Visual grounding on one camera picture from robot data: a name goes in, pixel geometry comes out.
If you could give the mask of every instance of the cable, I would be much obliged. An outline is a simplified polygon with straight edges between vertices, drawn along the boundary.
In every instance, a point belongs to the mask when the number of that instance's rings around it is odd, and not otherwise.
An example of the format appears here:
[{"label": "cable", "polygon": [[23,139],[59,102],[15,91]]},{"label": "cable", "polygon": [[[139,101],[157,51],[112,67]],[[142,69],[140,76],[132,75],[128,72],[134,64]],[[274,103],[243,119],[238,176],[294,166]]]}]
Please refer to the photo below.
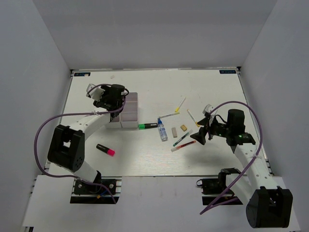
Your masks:
[{"label": "cable", "polygon": [[99,195],[97,196],[97,198],[98,198],[98,199],[101,198],[106,192],[107,192],[107,191],[102,192],[101,194],[99,194]]},{"label": "cable", "polygon": [[216,118],[217,116],[218,116],[225,124],[227,123],[227,122],[221,117],[221,115],[215,115],[215,118]]},{"label": "cable", "polygon": [[125,97],[126,97],[127,95],[129,95],[130,92],[127,88],[125,88],[125,91],[127,92],[127,94],[125,95]]},{"label": "cable", "polygon": [[256,154],[255,156],[252,158],[252,160],[247,164],[247,166],[242,170],[242,172],[235,178],[235,180],[232,181],[231,184],[229,184],[229,186],[227,186],[223,192],[221,192],[212,202],[209,203],[209,205],[206,206],[205,209],[203,209],[199,214],[202,215],[203,213],[205,213],[206,211],[212,209],[212,206],[213,204],[215,204],[225,193],[227,193],[227,191],[230,190],[230,188],[246,173],[246,171],[250,168],[250,166],[253,164],[253,162],[255,161],[257,155],[259,154],[261,148],[262,148],[262,142],[263,142],[263,132],[262,132],[262,126],[261,126],[261,123],[256,115],[256,113],[254,112],[254,110],[248,106],[247,104],[243,103],[243,102],[240,102],[240,101],[227,101],[227,102],[224,102],[220,105],[218,105],[217,107],[215,107],[209,114],[212,114],[214,111],[216,111],[218,108],[220,108],[221,106],[223,105],[226,105],[226,104],[230,104],[230,103],[237,103],[237,104],[241,104],[241,105],[244,105],[246,106],[251,112],[252,114],[254,115],[255,119],[256,119],[256,122],[259,126],[259,130],[260,130],[260,144],[259,144],[259,147],[257,148],[257,151],[256,151]]},{"label": "cable", "polygon": [[218,204],[214,204],[214,205],[211,206],[211,209],[213,209],[213,208],[215,208],[215,207],[217,207],[217,206],[223,205],[223,204],[227,204],[227,203],[230,203],[230,202],[235,202],[235,201],[237,201],[237,200],[238,200],[238,198],[235,197],[235,198],[233,198],[233,199],[231,199],[231,200],[227,200],[227,201],[225,201],[225,202],[221,202],[221,203],[218,203]]},{"label": "cable", "polygon": [[[88,91],[91,92],[94,88],[96,87],[99,87],[99,86],[103,86],[103,85],[108,85],[108,84],[100,84],[100,85],[96,85],[95,87],[93,87],[91,90]],[[38,138],[39,138],[39,135],[40,135],[40,132],[42,130],[42,128],[50,121],[56,119],[56,118],[59,118],[59,117],[64,117],[64,116],[79,116],[79,115],[103,115],[103,114],[112,114],[112,113],[117,113],[119,111],[121,111],[124,106],[126,104],[126,98],[124,97],[124,102],[123,102],[123,105],[117,109],[117,110],[113,110],[113,111],[105,111],[105,112],[88,112],[88,113],[68,113],[68,114],[60,114],[60,115],[56,115],[56,116],[53,116],[49,119],[47,119],[45,122],[42,123],[42,125],[39,127],[37,133],[35,134],[35,137],[34,137],[34,144],[33,144],[33,150],[34,150],[34,158],[35,158],[35,162],[39,168],[39,170],[46,176],[50,176],[50,177],[55,177],[55,178],[63,178],[63,177],[73,177],[73,178],[77,178],[77,179],[80,179],[79,177],[77,176],[74,176],[74,175],[53,175],[53,174],[50,174],[48,172],[46,172],[44,170],[44,168],[41,166],[40,164],[40,161],[39,161],[39,157],[38,157],[38,148],[37,148],[37,145],[38,145]],[[116,201],[115,201],[115,198],[113,197],[112,193],[110,192],[110,190],[103,184],[97,184],[97,183],[91,183],[89,181],[85,181],[85,180],[82,180],[80,179],[83,183],[85,184],[88,184],[88,185],[94,185],[94,186],[100,186],[104,189],[107,190],[107,192],[110,194],[110,196],[112,197],[112,200],[114,201],[114,203],[116,204]]]},{"label": "cable", "polygon": [[98,193],[101,190],[101,188],[102,187],[100,187],[96,192],[90,192],[90,191],[89,192],[92,193],[92,194],[96,194],[96,193]]}]

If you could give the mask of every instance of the pink highlighter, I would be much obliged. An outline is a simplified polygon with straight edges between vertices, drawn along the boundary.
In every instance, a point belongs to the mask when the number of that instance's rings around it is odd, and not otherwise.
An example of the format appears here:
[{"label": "pink highlighter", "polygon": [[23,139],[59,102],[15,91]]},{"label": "pink highlighter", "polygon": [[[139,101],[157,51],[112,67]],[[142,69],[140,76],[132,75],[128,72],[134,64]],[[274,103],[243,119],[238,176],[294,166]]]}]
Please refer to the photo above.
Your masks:
[{"label": "pink highlighter", "polygon": [[98,144],[96,146],[96,148],[99,149],[100,151],[103,151],[104,153],[106,153],[106,154],[108,154],[110,156],[114,156],[114,154],[115,154],[115,151],[113,151],[113,150],[109,149],[108,147],[105,147],[105,146],[103,146],[101,144]]}]

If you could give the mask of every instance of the gray wall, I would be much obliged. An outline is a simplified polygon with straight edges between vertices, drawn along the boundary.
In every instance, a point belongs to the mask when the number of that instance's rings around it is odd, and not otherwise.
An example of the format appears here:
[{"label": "gray wall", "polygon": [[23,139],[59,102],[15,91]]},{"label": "gray wall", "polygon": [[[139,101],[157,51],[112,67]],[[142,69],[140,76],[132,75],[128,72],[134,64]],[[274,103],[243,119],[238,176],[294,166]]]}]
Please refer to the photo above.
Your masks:
[{"label": "gray wall", "polygon": [[271,167],[294,196],[309,231],[309,1],[280,0],[243,64],[249,103],[263,126]]},{"label": "gray wall", "polygon": [[70,69],[241,66],[276,0],[34,0]]},{"label": "gray wall", "polygon": [[[61,112],[70,71],[31,0],[1,0],[0,31],[0,231],[18,232],[39,174],[34,135]],[[55,123],[40,137],[43,164]]]}]

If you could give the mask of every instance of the blue label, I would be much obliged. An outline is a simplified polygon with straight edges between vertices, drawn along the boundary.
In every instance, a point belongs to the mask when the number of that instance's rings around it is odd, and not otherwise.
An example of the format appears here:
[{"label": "blue label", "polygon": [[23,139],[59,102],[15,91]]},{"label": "blue label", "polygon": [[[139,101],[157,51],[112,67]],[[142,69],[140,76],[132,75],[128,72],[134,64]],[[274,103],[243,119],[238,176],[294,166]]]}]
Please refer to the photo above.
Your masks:
[{"label": "blue label", "polygon": [[160,130],[160,133],[162,133],[162,135],[167,135],[166,131],[165,131],[165,128],[161,127],[161,128],[159,128],[159,130]]},{"label": "blue label", "polygon": [[74,76],[90,76],[90,72],[76,72]]},{"label": "blue label", "polygon": [[235,70],[219,70],[220,74],[236,74]]}]

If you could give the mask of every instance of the pen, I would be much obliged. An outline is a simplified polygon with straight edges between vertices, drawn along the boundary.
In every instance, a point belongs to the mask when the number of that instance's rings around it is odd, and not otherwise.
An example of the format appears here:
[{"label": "pen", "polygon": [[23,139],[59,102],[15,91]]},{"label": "pen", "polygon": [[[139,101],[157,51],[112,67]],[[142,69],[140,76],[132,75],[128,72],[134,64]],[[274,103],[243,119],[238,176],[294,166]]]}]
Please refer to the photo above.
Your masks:
[{"label": "pen", "polygon": [[183,144],[183,145],[180,145],[180,146],[177,146],[177,147],[174,147],[174,148],[171,149],[171,151],[172,151],[172,152],[177,151],[177,150],[179,150],[180,148],[183,148],[183,147],[188,146],[188,145],[190,145],[190,144],[194,144],[195,142],[196,142],[196,140],[191,141],[191,142],[188,142],[188,143]]},{"label": "pen", "polygon": [[159,116],[159,118],[169,117],[169,116],[178,115],[178,114],[180,114],[180,112],[175,112],[169,115]]},{"label": "pen", "polygon": [[180,102],[179,106],[176,108],[175,112],[178,112],[179,111],[179,108],[181,107],[181,105],[183,104],[185,100],[185,97],[183,98],[183,100]]},{"label": "pen", "polygon": [[192,118],[192,120],[195,122],[195,124],[197,125],[197,127],[199,127],[199,124],[197,123],[197,121],[195,120],[195,118],[193,117],[193,115],[191,114],[191,112],[189,111],[189,109],[187,109],[188,114],[190,115],[190,117]]},{"label": "pen", "polygon": [[191,134],[193,130],[189,130],[183,137],[181,137],[176,143],[173,144],[173,146],[176,146],[178,143],[180,143],[185,137],[187,137],[189,134]]}]

